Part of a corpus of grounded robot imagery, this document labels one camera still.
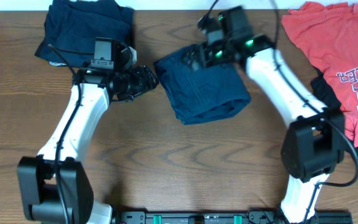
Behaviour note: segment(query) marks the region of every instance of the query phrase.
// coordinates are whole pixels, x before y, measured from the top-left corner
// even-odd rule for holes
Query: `folded navy shirt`
[[[45,38],[35,56],[61,65],[63,61],[48,44],[63,50],[94,52],[95,37],[112,38],[131,45],[133,9],[113,0],[96,2],[53,0],[45,20]],[[93,55],[61,52],[73,67],[81,67]]]
[[[183,124],[200,124],[230,118],[251,101],[231,64],[193,71],[181,62],[185,47],[154,63],[176,117]]]

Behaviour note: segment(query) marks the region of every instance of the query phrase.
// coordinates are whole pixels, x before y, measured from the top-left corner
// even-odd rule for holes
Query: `black mounting rail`
[[[239,213],[121,212],[122,224],[289,224],[280,211]],[[353,224],[350,212],[316,212],[305,224]]]

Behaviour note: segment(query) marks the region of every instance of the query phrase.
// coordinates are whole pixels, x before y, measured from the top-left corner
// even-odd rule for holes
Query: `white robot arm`
[[[257,52],[255,56],[247,59],[246,72],[250,79],[255,81],[269,97],[278,112],[281,114],[285,125],[289,128],[290,124],[302,118],[309,118],[316,115],[310,107],[305,106],[305,102],[290,88],[276,69],[273,54],[276,54],[277,62],[280,64],[282,73],[287,80],[306,98],[311,105],[323,112],[327,106],[312,95],[308,89],[299,81],[295,74],[285,63],[279,50],[272,48]],[[281,209],[290,223],[301,223],[305,217],[306,209],[313,195],[314,185],[317,182],[324,182],[329,174],[321,174],[303,183],[300,179],[290,175],[288,180],[287,193],[281,202]],[[319,191],[314,198],[314,202],[308,214],[308,219],[314,216],[314,206],[316,204]]]
[[[60,160],[64,161],[71,157],[76,161],[85,162],[88,146],[91,142],[93,132],[98,124],[102,114],[109,108],[110,100],[107,88],[100,88],[97,84],[81,83],[82,101],[76,115],[68,128],[62,150],[60,151]],[[41,148],[38,155],[43,155],[44,159],[55,160],[57,141],[71,116],[78,99],[77,86],[71,89],[71,97],[66,111],[63,114],[52,137]]]

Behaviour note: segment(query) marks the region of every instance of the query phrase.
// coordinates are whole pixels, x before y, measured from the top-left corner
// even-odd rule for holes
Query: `green led light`
[[[220,50],[215,54],[215,57],[222,57],[222,54],[223,54],[223,51]]]
[[[253,46],[253,44],[254,44],[254,40],[252,40],[252,39],[246,41],[246,46],[247,47],[251,47],[251,46]]]

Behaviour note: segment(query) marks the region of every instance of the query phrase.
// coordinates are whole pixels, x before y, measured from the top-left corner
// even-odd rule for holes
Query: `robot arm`
[[[305,106],[298,95],[289,87],[276,69],[273,59],[276,54],[277,62],[280,64],[282,73],[287,80],[306,98],[311,105],[320,112],[324,112],[326,105],[317,100],[293,74],[288,65],[285,63],[279,50],[272,48],[257,52],[253,57],[247,59],[246,72],[250,79],[255,81],[269,97],[278,112],[281,114],[287,128],[299,118],[310,118],[316,116],[310,107]],[[290,223],[301,223],[305,217],[306,209],[309,206],[313,195],[314,185],[317,182],[324,182],[329,174],[320,174],[311,178],[308,182],[303,183],[300,179],[290,175],[288,180],[287,193],[281,202],[281,209]],[[314,206],[318,199],[321,188],[316,192],[308,218],[314,216]]]
[[[88,146],[96,125],[110,104],[109,94],[106,88],[100,88],[97,84],[90,83],[81,83],[80,85],[82,89],[81,106],[64,138],[62,150],[60,151],[61,161],[64,161],[67,157],[71,157],[75,161],[85,162]],[[67,109],[55,132],[52,134],[52,137],[39,151],[39,156],[42,155],[46,160],[55,160],[56,143],[74,110],[77,99],[78,89],[76,86],[73,86]]]
[[[93,199],[82,164],[97,123],[113,101],[132,101],[158,85],[148,67],[132,68],[136,51],[111,39],[96,39],[95,59],[73,74],[71,97],[55,132],[37,157],[23,157],[17,168],[24,214],[28,220],[64,223],[58,186],[46,184],[55,175],[57,142],[70,117],[58,158],[61,195],[69,223],[110,224],[113,209]],[[81,89],[81,105],[75,108]]]

